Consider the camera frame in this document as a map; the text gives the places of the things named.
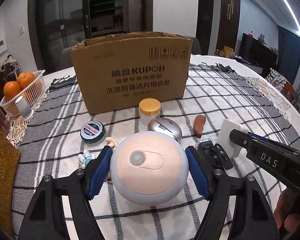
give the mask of round tin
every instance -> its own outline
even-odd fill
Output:
[[[89,121],[82,126],[80,136],[85,143],[96,143],[106,134],[105,126],[99,121]]]

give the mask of plaid tablecloth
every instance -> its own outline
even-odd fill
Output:
[[[300,137],[292,125],[243,77],[227,68],[190,65],[184,97],[163,102],[161,116],[170,118],[182,129],[181,146],[195,145],[193,122],[198,114],[207,121],[202,138],[215,143],[223,119],[245,124],[261,136],[300,149]],[[106,136],[117,141],[147,130],[139,122],[137,107],[90,116],[77,84],[51,91],[41,108],[29,122],[19,147],[22,155],[13,192],[13,225],[18,237],[22,219],[31,197],[46,174],[59,178],[78,168],[77,155],[84,149],[96,155],[106,145],[86,145],[80,138],[82,125],[99,120],[106,127]],[[285,188],[274,177],[245,157],[242,150],[233,159],[234,168],[228,175],[244,177],[253,174],[273,210],[280,192]],[[66,223],[71,239],[77,239],[67,197],[63,197]],[[230,197],[221,239],[226,239],[231,227],[235,197]],[[200,196],[191,175],[184,189],[172,200],[157,206],[140,206],[124,199],[105,182],[98,196],[90,201],[95,218],[105,239],[184,239],[194,237],[206,211],[208,202]]]

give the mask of blue curtain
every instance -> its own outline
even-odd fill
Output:
[[[300,37],[278,26],[279,73],[293,84],[300,66]]]

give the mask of brown cardboard box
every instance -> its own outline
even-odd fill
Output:
[[[138,106],[144,98],[160,102],[182,98],[192,40],[143,32],[83,41],[72,62],[89,114]]]

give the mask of black television screen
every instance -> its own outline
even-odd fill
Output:
[[[239,56],[249,61],[255,61],[261,68],[273,67],[277,63],[278,55],[262,43],[247,34],[242,35]]]

